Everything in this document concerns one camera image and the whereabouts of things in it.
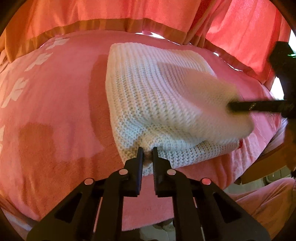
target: red curtain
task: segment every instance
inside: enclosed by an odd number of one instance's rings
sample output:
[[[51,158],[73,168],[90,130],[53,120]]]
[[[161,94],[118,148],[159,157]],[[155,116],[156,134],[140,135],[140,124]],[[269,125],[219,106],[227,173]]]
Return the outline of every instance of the red curtain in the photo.
[[[218,47],[228,63],[241,63],[244,72],[270,89],[275,76],[267,58],[276,41],[287,42],[291,32],[279,10],[269,0],[226,0],[213,14],[205,47]]]

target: pink bedspread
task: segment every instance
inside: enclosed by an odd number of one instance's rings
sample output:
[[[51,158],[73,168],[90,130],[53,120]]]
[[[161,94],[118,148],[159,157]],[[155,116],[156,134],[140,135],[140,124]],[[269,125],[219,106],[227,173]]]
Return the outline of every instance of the pink bedspread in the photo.
[[[36,220],[87,177],[106,178],[122,168],[105,94],[109,48],[138,42],[202,55],[218,78],[234,83],[245,100],[271,98],[257,80],[228,66],[212,52],[164,39],[117,31],[82,31],[55,37],[0,73],[0,205]],[[232,153],[179,170],[221,188],[233,183],[275,134],[278,115],[253,114],[255,129]],[[169,198],[154,195],[153,177],[143,178],[138,198],[125,198],[123,229],[173,216]]]

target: ribbed knit texture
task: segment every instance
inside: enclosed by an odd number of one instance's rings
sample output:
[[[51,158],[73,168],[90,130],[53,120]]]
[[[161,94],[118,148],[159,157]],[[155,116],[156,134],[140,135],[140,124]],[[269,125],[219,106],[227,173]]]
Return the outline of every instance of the ribbed knit texture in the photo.
[[[143,147],[143,175],[152,173],[153,147],[177,168],[235,150],[253,129],[248,115],[227,110],[227,103],[237,99],[236,89],[218,80],[204,58],[189,50],[112,45],[106,93],[122,161]]]

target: triangular cutout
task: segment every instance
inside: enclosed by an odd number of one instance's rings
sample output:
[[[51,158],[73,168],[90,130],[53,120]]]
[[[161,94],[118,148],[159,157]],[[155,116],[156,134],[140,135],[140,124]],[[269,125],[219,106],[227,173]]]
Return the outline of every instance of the triangular cutout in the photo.
[[[218,193],[214,193],[213,195],[225,223],[231,223],[242,217],[241,213],[225,201]]]
[[[81,197],[82,193],[77,193],[68,203],[56,212],[54,217],[67,223],[71,223]]]

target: floor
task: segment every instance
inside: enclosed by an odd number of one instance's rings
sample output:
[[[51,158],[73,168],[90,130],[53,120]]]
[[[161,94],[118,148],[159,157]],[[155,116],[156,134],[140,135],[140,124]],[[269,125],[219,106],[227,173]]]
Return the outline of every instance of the floor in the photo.
[[[258,188],[264,187],[264,182],[262,179],[250,182],[244,185],[232,184],[224,191],[226,193],[239,194]],[[158,240],[158,241],[175,241],[176,234],[175,230],[172,228],[172,224],[166,229],[157,229],[154,226],[147,226],[140,229],[140,238],[144,241]]]

